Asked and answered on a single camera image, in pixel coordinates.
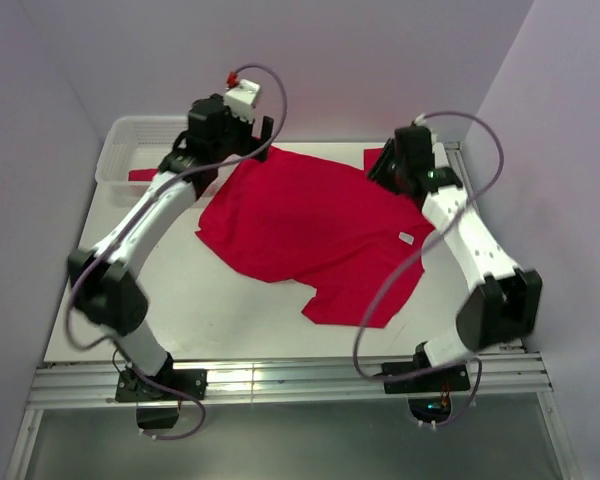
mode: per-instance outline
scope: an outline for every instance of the glass panel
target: glass panel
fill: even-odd
[[[178,432],[196,418],[183,415]],[[435,433],[407,415],[404,398],[212,406],[197,435],[153,442],[136,433],[133,409],[48,411],[27,478],[560,478],[535,395],[478,398]]]

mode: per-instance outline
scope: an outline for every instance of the red t-shirt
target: red t-shirt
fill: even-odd
[[[365,154],[366,167],[379,152]],[[358,325],[382,282],[432,231],[410,199],[363,171],[276,148],[265,163],[236,168],[199,227],[198,237],[237,272],[315,287],[302,312],[336,325]],[[422,273],[417,262],[394,284],[371,327],[391,320]]]

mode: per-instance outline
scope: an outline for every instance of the translucent plastic bin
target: translucent plastic bin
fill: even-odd
[[[115,193],[141,196],[149,181],[129,181],[129,172],[157,168],[171,151],[173,142],[187,128],[185,117],[128,116],[116,120],[107,135],[96,167],[96,181],[109,185]],[[218,170],[218,179],[203,196],[213,196],[231,175],[234,167]]]

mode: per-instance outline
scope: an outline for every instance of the white wall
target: white wall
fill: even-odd
[[[481,209],[545,281],[534,345],[586,478],[600,479],[600,0],[536,0],[479,114],[507,164]],[[472,178],[493,147],[467,138]]]
[[[77,240],[100,148],[15,0],[0,0],[0,477]]]
[[[384,140],[424,110],[476,112],[532,0],[22,3],[101,138],[122,115],[184,114],[261,61],[288,85],[283,138]],[[261,110],[277,117],[277,105],[265,95]]]

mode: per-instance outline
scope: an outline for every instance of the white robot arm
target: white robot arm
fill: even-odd
[[[369,172],[384,188],[410,196],[438,232],[469,201],[444,146],[422,124],[396,130]],[[416,350],[420,366],[461,362],[498,343],[525,338],[535,326],[542,280],[522,271],[493,238],[472,205],[444,237],[467,282],[469,296],[455,325]]]
[[[175,183],[174,177],[191,167],[222,162],[233,154],[250,154],[271,138],[273,130],[273,120],[264,117],[260,137],[252,136],[260,86],[232,77],[228,84],[224,95],[215,94],[192,105],[187,130],[176,139],[148,190],[131,212],[92,249],[77,249],[68,259],[69,279],[73,286],[95,259],[115,245],[113,253],[98,265],[78,290],[75,307],[113,337],[127,360],[138,370],[163,385],[172,383],[173,359],[145,321],[148,301],[135,279],[160,238],[218,174],[216,168]],[[255,158],[263,161],[266,155],[264,150]],[[155,202],[148,202],[158,193]],[[120,232],[126,230],[128,233],[116,244]]]

